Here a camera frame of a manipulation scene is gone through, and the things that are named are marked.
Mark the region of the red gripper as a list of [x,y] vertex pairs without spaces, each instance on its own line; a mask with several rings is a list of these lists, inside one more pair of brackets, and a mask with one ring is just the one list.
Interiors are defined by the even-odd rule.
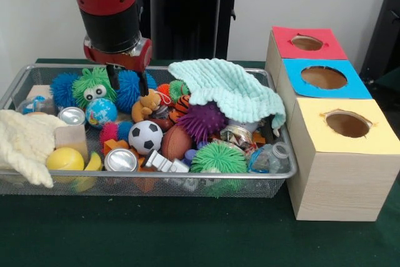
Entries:
[[138,72],[141,96],[149,94],[148,81],[144,70],[151,61],[153,43],[150,39],[140,38],[135,47],[121,53],[105,53],[94,48],[88,37],[84,38],[84,53],[87,59],[98,63],[107,64],[107,76],[111,87],[119,90],[119,67]]

